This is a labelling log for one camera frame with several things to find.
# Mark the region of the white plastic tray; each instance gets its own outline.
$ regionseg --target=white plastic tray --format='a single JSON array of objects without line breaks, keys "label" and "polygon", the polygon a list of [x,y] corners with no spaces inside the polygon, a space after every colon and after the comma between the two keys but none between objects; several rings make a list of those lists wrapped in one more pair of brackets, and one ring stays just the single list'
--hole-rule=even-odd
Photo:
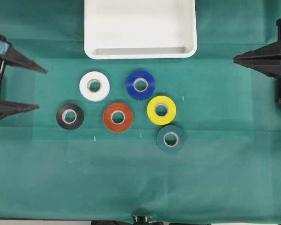
[{"label": "white plastic tray", "polygon": [[195,0],[85,0],[92,59],[187,58],[197,51]]}]

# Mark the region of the black tape roll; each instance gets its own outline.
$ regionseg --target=black tape roll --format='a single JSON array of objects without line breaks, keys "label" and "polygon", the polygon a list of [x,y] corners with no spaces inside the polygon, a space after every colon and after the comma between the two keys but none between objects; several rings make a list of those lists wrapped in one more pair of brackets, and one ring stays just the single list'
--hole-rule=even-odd
[{"label": "black tape roll", "polygon": [[[66,121],[66,114],[69,112],[75,113],[75,119],[71,122]],[[75,130],[82,125],[84,114],[82,109],[74,104],[63,105],[57,111],[56,120],[60,127],[66,130]]]}]

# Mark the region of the dark green tape roll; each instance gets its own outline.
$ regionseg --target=dark green tape roll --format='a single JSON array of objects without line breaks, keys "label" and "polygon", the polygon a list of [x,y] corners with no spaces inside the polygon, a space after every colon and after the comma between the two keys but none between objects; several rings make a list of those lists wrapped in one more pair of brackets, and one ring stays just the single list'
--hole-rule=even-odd
[{"label": "dark green tape roll", "polygon": [[[172,140],[166,141],[166,136],[171,135]],[[185,142],[184,132],[176,126],[166,126],[157,135],[158,147],[167,153],[175,153],[183,148]]]}]

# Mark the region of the tape roll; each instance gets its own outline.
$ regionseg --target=tape roll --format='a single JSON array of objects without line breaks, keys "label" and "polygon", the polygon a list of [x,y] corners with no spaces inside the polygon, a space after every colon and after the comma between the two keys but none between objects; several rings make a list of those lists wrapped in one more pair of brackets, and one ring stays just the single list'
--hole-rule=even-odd
[{"label": "tape roll", "polygon": [[[144,90],[138,90],[136,83],[143,81],[146,84]],[[135,71],[127,79],[128,94],[136,100],[145,100],[151,97],[155,90],[154,77],[146,71]]]},{"label": "tape roll", "polygon": [[[66,120],[66,115],[68,113],[74,113],[75,117],[74,117],[73,121]],[[75,130],[82,125],[82,123],[84,121],[84,114],[83,114],[82,109],[74,104],[63,105],[57,111],[56,121],[60,127],[66,129],[66,130]]]},{"label": "tape roll", "polygon": [[[90,85],[94,82],[100,84],[97,91],[91,91]],[[81,94],[89,101],[99,102],[105,99],[110,91],[110,84],[107,77],[97,71],[89,72],[80,80],[79,89]]]},{"label": "tape roll", "polygon": [[[172,135],[172,140],[167,140],[167,136]],[[181,150],[185,143],[184,132],[176,126],[166,126],[162,128],[157,135],[158,147],[167,153],[175,153]]]},{"label": "tape roll", "polygon": [[[115,113],[122,113],[124,119],[120,123],[113,121],[112,117]],[[123,103],[114,103],[106,108],[103,116],[106,127],[115,132],[121,133],[129,129],[133,122],[133,113],[131,109]]]},{"label": "tape roll", "polygon": [[[159,116],[156,113],[156,108],[160,105],[167,109],[167,113],[164,116]],[[166,96],[157,96],[153,98],[147,107],[148,117],[156,125],[166,125],[171,123],[174,120],[176,113],[177,110],[174,101]]]}]

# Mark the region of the white tape roll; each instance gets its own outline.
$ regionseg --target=white tape roll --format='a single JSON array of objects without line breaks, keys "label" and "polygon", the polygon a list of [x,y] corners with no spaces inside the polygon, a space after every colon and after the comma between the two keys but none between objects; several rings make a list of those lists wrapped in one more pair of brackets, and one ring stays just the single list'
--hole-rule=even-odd
[{"label": "white tape roll", "polygon": [[[93,82],[98,82],[100,88],[97,91],[91,91],[90,85]],[[80,80],[79,89],[81,94],[89,101],[99,102],[105,99],[110,90],[110,85],[107,77],[97,71],[89,72]]]}]

